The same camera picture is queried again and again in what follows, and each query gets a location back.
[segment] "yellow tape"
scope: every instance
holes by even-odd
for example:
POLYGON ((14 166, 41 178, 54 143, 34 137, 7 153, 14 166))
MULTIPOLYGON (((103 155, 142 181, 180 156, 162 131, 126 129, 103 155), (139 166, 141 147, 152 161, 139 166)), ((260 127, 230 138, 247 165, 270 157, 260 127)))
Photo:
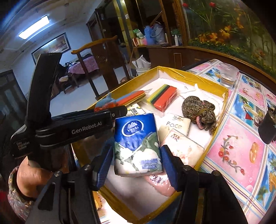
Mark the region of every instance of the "yellow tape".
MULTIPOLYGON (((212 93, 216 96, 219 96, 224 99, 223 101, 223 107, 222 107, 222 112, 220 119, 218 121, 218 126, 217 129, 208 145, 206 148, 204 154, 202 157, 199 159, 197 164, 195 165, 194 169, 198 170, 201 163, 203 162, 205 156, 207 155, 209 148, 217 134, 217 130, 219 125, 221 124, 222 121, 222 114, 224 113, 225 106, 226 106, 226 101, 228 98, 228 89, 215 83, 210 80, 207 80, 203 77, 196 76, 194 74, 191 74, 189 72, 173 69, 173 68, 167 68, 167 67, 161 67, 158 66, 156 68, 153 68, 146 73, 132 79, 131 81, 121 85, 117 89, 111 92, 112 98, 118 99, 125 94, 128 94, 134 90, 137 90, 138 88, 141 88, 141 86, 145 85, 147 82, 149 82, 151 79, 154 77, 157 78, 158 70, 166 72, 171 78, 187 83, 191 86, 194 86, 196 83, 198 87, 202 90, 205 90, 209 93, 212 93)), ((90 106, 88 109, 92 109, 95 107, 95 104, 90 106)), ((72 143, 73 149, 75 151, 75 154, 78 158, 78 161, 81 166, 90 163, 88 156, 84 150, 84 147, 82 145, 82 140, 78 142, 72 143)), ((133 223, 133 224, 144 224, 149 222, 150 220, 154 219, 156 216, 158 216, 162 211, 164 211, 179 195, 180 192, 174 192, 172 196, 169 197, 167 201, 165 201, 157 210, 154 212, 148 214, 147 216, 143 217, 142 219, 138 219, 132 211, 123 203, 121 202, 116 196, 105 186, 101 188, 99 191, 100 194, 106 199, 108 204, 111 206, 111 208, 116 211, 120 216, 122 216, 124 219, 127 221, 133 223)))

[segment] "white bottle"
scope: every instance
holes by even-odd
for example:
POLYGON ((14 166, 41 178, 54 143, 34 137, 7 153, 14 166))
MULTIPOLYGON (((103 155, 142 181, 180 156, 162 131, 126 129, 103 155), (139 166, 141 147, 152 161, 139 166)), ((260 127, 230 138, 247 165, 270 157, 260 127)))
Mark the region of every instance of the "white bottle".
POLYGON ((175 46, 179 46, 177 35, 174 36, 175 46))

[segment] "human hand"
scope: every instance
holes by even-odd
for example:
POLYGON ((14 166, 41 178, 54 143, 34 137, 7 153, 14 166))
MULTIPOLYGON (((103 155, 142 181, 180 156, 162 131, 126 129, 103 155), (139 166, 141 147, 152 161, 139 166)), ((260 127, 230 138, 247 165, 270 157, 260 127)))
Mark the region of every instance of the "human hand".
MULTIPOLYGON (((68 157, 64 152, 62 167, 60 169, 63 173, 67 173, 68 170, 68 157)), ((37 198, 39 195, 39 186, 44 186, 53 175, 53 172, 42 168, 34 168, 29 165, 28 157, 19 166, 17 171, 17 186, 20 192, 30 198, 37 198)))

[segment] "floral sleeve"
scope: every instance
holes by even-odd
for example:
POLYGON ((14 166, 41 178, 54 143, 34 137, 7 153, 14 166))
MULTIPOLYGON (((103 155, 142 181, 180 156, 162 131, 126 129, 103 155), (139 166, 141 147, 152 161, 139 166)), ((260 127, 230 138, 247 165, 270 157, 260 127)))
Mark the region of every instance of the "floral sleeve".
POLYGON ((14 212, 23 220, 26 220, 34 204, 34 200, 24 197, 19 191, 16 176, 19 166, 13 169, 9 176, 8 200, 14 212))

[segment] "pink tablecloth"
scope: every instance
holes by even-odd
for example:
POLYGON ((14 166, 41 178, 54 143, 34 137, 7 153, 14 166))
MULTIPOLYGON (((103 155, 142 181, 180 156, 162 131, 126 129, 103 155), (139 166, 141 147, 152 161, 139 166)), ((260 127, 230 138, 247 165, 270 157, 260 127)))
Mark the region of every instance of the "pink tablecloth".
MULTIPOLYGON (((98 67, 98 65, 97 65, 97 63, 95 61, 94 56, 86 58, 83 61, 85 63, 85 66, 87 67, 88 72, 92 72, 92 71, 94 71, 96 69, 99 69, 99 67, 98 67)), ((75 73, 75 74, 84 74, 84 71, 83 71, 83 68, 82 68, 80 62, 72 65, 71 67, 69 67, 68 72, 70 72, 72 74, 73 73, 75 73)))

